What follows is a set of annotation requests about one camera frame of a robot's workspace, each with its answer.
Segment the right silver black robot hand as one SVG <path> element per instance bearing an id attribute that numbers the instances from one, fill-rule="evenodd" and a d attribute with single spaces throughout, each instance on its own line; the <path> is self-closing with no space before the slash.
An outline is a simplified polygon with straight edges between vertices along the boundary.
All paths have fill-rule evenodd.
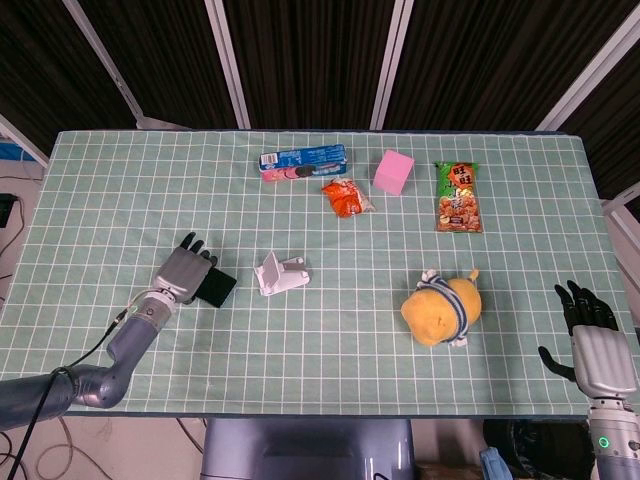
<path id="1" fill-rule="evenodd" d="M 590 399 L 628 400 L 638 391 L 638 382 L 629 343 L 611 307 L 572 280 L 566 286 L 556 284 L 554 290 L 562 304 L 573 364 L 559 363 L 540 346 L 544 366 Z"/>

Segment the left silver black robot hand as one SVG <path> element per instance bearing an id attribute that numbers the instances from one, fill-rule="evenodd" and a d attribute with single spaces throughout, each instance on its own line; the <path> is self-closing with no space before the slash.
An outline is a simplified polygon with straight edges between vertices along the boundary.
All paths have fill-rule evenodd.
<path id="1" fill-rule="evenodd" d="M 169 292 L 177 303 L 189 304 L 217 260 L 190 232 L 156 271 L 152 287 Z"/>

